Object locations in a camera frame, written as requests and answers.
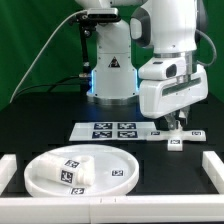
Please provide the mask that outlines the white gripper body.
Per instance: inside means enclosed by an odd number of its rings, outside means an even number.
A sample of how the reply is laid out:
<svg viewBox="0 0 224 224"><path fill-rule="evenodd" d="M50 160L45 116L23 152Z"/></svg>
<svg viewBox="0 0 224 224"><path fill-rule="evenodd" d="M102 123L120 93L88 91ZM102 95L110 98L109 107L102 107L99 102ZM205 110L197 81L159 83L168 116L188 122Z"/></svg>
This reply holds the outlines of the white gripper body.
<svg viewBox="0 0 224 224"><path fill-rule="evenodd" d="M164 81L143 80L139 90L141 114L156 119L207 97L207 75L201 65L189 81L179 83L180 79L181 76Z"/></svg>

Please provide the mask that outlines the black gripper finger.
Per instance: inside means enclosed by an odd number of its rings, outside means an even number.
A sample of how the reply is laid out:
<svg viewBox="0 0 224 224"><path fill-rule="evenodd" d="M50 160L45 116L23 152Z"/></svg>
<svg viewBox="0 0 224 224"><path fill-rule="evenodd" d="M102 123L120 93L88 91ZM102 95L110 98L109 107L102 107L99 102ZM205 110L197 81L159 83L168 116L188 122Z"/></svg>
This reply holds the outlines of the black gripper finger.
<svg viewBox="0 0 224 224"><path fill-rule="evenodd" d="M176 119L173 114L168 114L165 116L165 119L167 121L168 129L169 130L175 130L176 129Z"/></svg>
<svg viewBox="0 0 224 224"><path fill-rule="evenodd" d="M190 112L189 107L184 107L179 112L179 121L182 127L185 127L188 124L188 115Z"/></svg>

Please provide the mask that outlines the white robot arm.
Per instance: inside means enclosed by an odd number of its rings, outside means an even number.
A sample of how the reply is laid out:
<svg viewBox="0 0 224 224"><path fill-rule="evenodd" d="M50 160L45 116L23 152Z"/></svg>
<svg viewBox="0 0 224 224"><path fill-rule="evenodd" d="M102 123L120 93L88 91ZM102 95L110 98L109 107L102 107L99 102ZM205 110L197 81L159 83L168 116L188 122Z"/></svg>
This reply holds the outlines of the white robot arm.
<svg viewBox="0 0 224 224"><path fill-rule="evenodd" d="M175 113L207 97L194 59L206 20L202 0L75 0L96 28L97 64L87 97L110 105L137 98L141 114L179 127Z"/></svg>

